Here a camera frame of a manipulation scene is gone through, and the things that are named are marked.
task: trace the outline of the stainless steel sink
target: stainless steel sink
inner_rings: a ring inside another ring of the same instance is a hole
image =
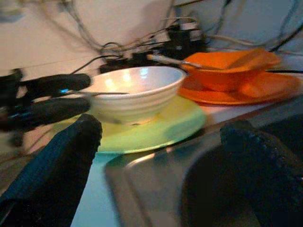
[[[303,96],[231,121],[247,119],[279,137],[303,159]],[[225,122],[177,145],[120,156],[106,167],[121,224],[130,227],[258,227],[236,186],[220,141]]]

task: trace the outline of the white countertop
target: white countertop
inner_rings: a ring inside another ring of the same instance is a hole
[[[206,126],[223,122],[269,104],[253,106],[201,106],[207,117]],[[118,227],[118,213],[105,179],[104,166],[117,155],[97,154],[72,227]]]

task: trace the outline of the orange saucer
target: orange saucer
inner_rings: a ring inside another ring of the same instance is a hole
[[[282,74],[262,72],[245,82],[238,91],[217,92],[204,88],[191,76],[183,83],[179,94],[196,102],[216,105],[249,105],[283,99],[301,86],[301,80]]]

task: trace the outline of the white wall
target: white wall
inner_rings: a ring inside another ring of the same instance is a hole
[[[280,33],[283,19],[287,15],[294,0],[232,0],[226,8],[224,23],[219,35],[225,35],[236,39],[262,43],[275,38]],[[299,5],[291,17],[285,31],[294,31],[303,22],[303,0],[297,0]],[[218,22],[221,8],[225,0],[204,0],[179,8],[181,15],[188,15],[194,11],[201,22],[203,30],[211,28]],[[275,46],[270,43],[267,49]],[[245,49],[247,47],[224,41],[215,41],[212,47]],[[303,32],[286,44],[281,50],[303,53]],[[282,68],[303,70],[303,57],[281,55],[284,58]]]
[[[58,30],[46,19],[35,0],[23,7],[23,16],[15,22],[0,23],[0,70],[26,69],[28,77],[69,73],[97,54]],[[154,31],[165,17],[170,0],[77,0],[77,8],[89,31],[101,44],[125,44]],[[46,3],[51,16],[77,32],[58,1]],[[87,69],[96,69],[97,61]]]

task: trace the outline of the metal spoon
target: metal spoon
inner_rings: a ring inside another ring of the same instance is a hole
[[[200,70],[221,70],[216,67],[204,66],[204,65],[200,65],[200,64],[196,64],[196,63],[192,63],[192,62],[188,62],[188,61],[177,60],[177,59],[169,58],[169,57],[159,55],[159,54],[148,54],[147,59],[152,60],[152,61],[157,61],[160,63],[164,63],[164,64],[189,65],[189,66],[195,67]]]
[[[128,95],[127,92],[87,92],[87,91],[74,91],[74,90],[62,90],[61,94],[64,95],[85,95],[88,97],[95,97],[99,95]]]

